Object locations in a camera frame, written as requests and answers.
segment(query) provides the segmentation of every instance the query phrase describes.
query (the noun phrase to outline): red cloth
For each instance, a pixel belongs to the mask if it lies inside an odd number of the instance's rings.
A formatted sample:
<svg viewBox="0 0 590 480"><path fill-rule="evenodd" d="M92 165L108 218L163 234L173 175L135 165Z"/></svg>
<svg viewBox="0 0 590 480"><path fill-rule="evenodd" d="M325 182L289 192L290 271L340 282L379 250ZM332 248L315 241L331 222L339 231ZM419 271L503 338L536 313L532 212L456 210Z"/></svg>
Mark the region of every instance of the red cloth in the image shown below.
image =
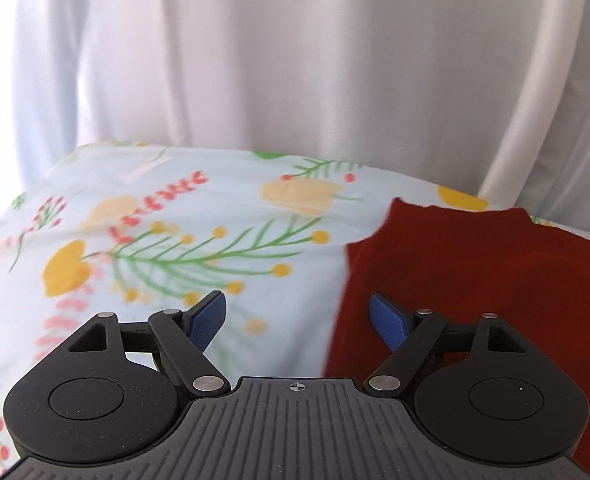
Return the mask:
<svg viewBox="0 0 590 480"><path fill-rule="evenodd" d="M361 383L390 355L368 314L383 291L450 322L495 312L570 375L590 403L590 241L535 225L524 210L471 213L396 199L370 238L347 248L350 277L327 376ZM590 472L590 419L574 459Z"/></svg>

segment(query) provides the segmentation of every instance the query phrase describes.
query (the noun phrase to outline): triangular cutout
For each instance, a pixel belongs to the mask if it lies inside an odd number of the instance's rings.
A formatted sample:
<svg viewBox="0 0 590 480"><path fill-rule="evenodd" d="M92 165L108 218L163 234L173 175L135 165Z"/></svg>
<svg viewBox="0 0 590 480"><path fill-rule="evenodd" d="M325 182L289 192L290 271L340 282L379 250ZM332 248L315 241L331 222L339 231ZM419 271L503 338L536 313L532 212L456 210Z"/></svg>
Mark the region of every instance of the triangular cutout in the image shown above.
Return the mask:
<svg viewBox="0 0 590 480"><path fill-rule="evenodd" d="M488 335L488 349L491 352L515 352L523 354L525 350L510 335L498 326L492 326Z"/></svg>
<svg viewBox="0 0 590 480"><path fill-rule="evenodd" d="M99 352L102 350L106 350L106 330L104 325L99 323L93 325L69 348L69 352Z"/></svg>

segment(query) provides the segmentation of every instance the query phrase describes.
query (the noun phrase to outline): metal pin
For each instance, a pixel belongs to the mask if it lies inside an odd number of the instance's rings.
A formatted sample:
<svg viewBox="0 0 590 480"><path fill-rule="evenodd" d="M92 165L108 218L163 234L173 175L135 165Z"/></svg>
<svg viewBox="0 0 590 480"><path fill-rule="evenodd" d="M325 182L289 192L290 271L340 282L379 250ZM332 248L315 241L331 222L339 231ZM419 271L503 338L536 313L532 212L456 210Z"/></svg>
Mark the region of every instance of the metal pin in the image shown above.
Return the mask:
<svg viewBox="0 0 590 480"><path fill-rule="evenodd" d="M376 375L369 381L369 384L371 388L375 388L380 392L390 392L398 389L402 383L392 375Z"/></svg>
<svg viewBox="0 0 590 480"><path fill-rule="evenodd" d="M224 386L224 381L214 375L203 375L193 381L193 387L201 392L214 392Z"/></svg>

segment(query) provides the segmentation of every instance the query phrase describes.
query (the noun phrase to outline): orange object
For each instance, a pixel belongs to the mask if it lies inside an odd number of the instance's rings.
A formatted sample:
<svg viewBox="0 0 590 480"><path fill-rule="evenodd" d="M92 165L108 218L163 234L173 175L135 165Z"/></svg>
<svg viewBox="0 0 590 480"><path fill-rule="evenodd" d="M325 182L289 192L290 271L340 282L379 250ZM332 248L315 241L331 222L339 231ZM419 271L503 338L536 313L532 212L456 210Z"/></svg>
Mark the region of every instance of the orange object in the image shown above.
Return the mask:
<svg viewBox="0 0 590 480"><path fill-rule="evenodd" d="M453 323L495 312L544 351L590 402L590 241L524 210L472 213L393 201L370 238L347 247L350 276L325 374L361 383L390 351L371 327L371 293ZM574 459L590 472L590 419Z"/></svg>

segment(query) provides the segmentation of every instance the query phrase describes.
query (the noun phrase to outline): blue gripper pad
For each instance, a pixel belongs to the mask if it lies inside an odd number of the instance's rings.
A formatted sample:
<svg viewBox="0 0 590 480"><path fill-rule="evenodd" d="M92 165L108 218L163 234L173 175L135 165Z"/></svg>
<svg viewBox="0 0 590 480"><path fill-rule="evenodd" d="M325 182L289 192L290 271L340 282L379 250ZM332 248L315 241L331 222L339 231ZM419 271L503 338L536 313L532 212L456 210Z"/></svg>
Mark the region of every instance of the blue gripper pad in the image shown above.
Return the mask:
<svg viewBox="0 0 590 480"><path fill-rule="evenodd" d="M199 310L191 317L191 325L186 334L202 353L226 320L226 298L222 293L212 299L210 296L202 300L205 301L204 306L196 305Z"/></svg>
<svg viewBox="0 0 590 480"><path fill-rule="evenodd" d="M371 295L369 313L380 338L392 352L397 350L409 335L404 317L379 294Z"/></svg>

